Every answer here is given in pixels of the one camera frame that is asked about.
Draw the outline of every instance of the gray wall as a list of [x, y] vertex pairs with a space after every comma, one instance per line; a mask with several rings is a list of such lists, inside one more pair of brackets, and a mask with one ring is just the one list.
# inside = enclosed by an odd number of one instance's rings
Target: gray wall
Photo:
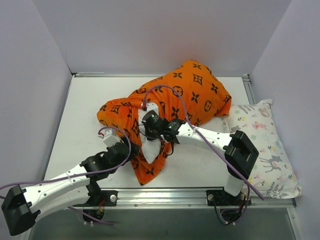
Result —
[[254, 69], [291, 0], [33, 0], [72, 72]]
[[251, 77], [273, 98], [277, 130], [302, 184], [298, 215], [306, 239], [320, 236], [320, 1], [293, 0]]
[[[70, 80], [68, 67], [32, 0], [1, 1], [1, 186], [41, 178]], [[9, 239], [2, 213], [0, 239]]]

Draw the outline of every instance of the pink cable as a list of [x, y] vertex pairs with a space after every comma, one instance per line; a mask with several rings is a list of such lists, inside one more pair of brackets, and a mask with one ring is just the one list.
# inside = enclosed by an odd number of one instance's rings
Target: pink cable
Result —
[[190, 128], [192, 128], [193, 130], [195, 130], [195, 132], [197, 134], [199, 134], [199, 136], [203, 139], [203, 141], [219, 156], [219, 158], [221, 158], [224, 163], [230, 168], [232, 169], [232, 171], [234, 171], [244, 182], [245, 184], [247, 184], [247, 186], [249, 186], [254, 192], [255, 194], [257, 194], [259, 196], [259, 198], [261, 198], [262, 200], [265, 200], [265, 197], [261, 194], [261, 192], [259, 192], [237, 169], [234, 168], [234, 166], [232, 166], [227, 160], [226, 158], [213, 146], [211, 145], [211, 143], [205, 138], [205, 136], [203, 136], [203, 134], [201, 132], [199, 132], [197, 129], [195, 129], [195, 126], [193, 126], [191, 124], [191, 122], [189, 121], [189, 118], [187, 116], [187, 107], [185, 104], [185, 101], [183, 100], [183, 98], [180, 96], [180, 94], [171, 86], [165, 85], [165, 84], [159, 84], [159, 85], [155, 85], [153, 87], [151, 87], [146, 93], [145, 96], [143, 98], [143, 105], [146, 104], [146, 99], [147, 99], [147, 95], [151, 92], [152, 89], [157, 88], [157, 87], [166, 87], [171, 89], [172, 91], [174, 91], [177, 96], [180, 98], [181, 102], [182, 102], [182, 106], [183, 106], [183, 110], [184, 110], [184, 114], [185, 114], [185, 120], [186, 122], [189, 124]]

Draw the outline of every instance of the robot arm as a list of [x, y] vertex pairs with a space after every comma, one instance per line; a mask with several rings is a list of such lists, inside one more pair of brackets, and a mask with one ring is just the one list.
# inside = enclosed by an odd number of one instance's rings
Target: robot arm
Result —
[[[151, 137], [150, 139], [162, 138], [167, 143], [189, 144], [211, 150], [205, 140], [181, 119], [173, 119], [169, 122], [151, 110], [145, 114], [142, 123], [145, 127], [145, 133], [148, 137]], [[236, 131], [234, 134], [229, 134], [193, 127], [212, 146], [223, 153], [226, 161], [243, 177], [249, 178], [259, 152], [244, 132]], [[243, 187], [244, 181], [231, 168], [228, 167], [227, 169], [230, 174], [224, 186], [224, 191], [232, 196], [237, 196]]]
[[[98, 174], [96, 171], [118, 166], [129, 153], [127, 140], [121, 139], [113, 130], [105, 132], [103, 142], [107, 145], [106, 151], [88, 157], [81, 164], [51, 179], [49, 183], [25, 188], [16, 185], [8, 191], [1, 209], [12, 236], [25, 232], [40, 219], [56, 211], [78, 204], [97, 205], [101, 201], [102, 191], [97, 181], [107, 178], [117, 169]], [[131, 142], [128, 161], [139, 151], [140, 147]]]

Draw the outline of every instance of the floral pillowcase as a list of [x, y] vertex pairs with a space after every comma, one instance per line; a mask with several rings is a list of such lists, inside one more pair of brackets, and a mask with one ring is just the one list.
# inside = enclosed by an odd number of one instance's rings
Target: floral pillowcase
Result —
[[243, 131], [259, 151], [248, 179], [257, 190], [265, 197], [295, 198], [301, 195], [302, 187], [277, 134], [271, 107], [271, 99], [255, 105], [232, 105], [223, 119], [224, 132]]

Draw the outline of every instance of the orange cloth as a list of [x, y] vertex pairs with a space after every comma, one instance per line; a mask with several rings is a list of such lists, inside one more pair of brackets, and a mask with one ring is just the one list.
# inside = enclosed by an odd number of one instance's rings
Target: orange cloth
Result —
[[[223, 84], [213, 76], [207, 66], [188, 60], [174, 71], [145, 83], [128, 97], [108, 101], [97, 113], [99, 122], [123, 130], [133, 143], [141, 147], [138, 108], [141, 108], [147, 90], [159, 84], [173, 87], [182, 96], [187, 116], [193, 125], [199, 126], [215, 116], [229, 113], [231, 96]], [[159, 106], [160, 117], [168, 121], [173, 118], [186, 119], [180, 98], [167, 87], [154, 88], [148, 94], [146, 101], [156, 103]], [[151, 164], [147, 163], [142, 152], [131, 160], [141, 185], [150, 182], [158, 175], [170, 152], [171, 145], [162, 141], [160, 153]]]

